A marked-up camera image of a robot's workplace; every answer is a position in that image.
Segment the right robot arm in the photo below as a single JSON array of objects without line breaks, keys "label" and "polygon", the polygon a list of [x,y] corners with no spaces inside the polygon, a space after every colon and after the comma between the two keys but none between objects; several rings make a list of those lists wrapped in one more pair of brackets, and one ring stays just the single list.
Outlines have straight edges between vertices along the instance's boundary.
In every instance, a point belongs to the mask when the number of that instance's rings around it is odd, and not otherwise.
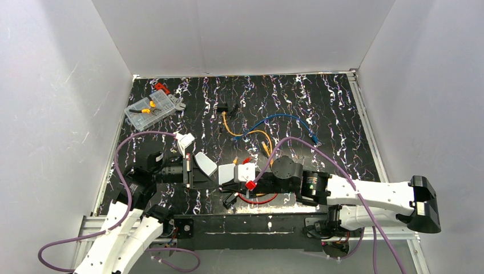
[{"label": "right robot arm", "polygon": [[218,167],[219,186],[232,194],[290,194],[306,206],[327,206],[328,218],[315,231],[354,231],[379,224],[406,226],[419,233],[440,233],[437,193],[430,181],[414,175],[407,182],[381,183],[305,170],[287,156],[277,158],[263,174],[253,163]]}]

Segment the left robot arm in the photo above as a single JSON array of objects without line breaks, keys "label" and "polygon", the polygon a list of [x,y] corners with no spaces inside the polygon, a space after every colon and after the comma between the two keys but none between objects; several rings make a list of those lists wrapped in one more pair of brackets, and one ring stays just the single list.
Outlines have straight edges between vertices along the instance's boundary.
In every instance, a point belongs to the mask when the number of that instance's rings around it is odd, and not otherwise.
[{"label": "left robot arm", "polygon": [[74,273],[130,273],[151,244],[169,228],[173,236],[179,228],[174,213],[162,205],[147,207],[157,189],[156,176],[174,183],[186,174],[186,160],[180,156],[165,159],[162,152],[148,154],[145,160],[125,170],[127,187],[108,208],[101,230]]}]

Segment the white network switch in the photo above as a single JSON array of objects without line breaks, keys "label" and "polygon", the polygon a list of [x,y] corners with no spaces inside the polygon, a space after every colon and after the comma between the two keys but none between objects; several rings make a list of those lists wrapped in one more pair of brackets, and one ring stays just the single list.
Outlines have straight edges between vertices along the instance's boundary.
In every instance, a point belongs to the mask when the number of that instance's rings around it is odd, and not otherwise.
[{"label": "white network switch", "polygon": [[234,178],[235,164],[223,164],[218,166],[218,183],[221,186],[224,183],[228,183]]},{"label": "white network switch", "polygon": [[195,155],[195,162],[198,168],[204,173],[206,176],[212,176],[215,171],[217,170],[217,164],[212,161],[206,154],[202,152],[198,152]]}]

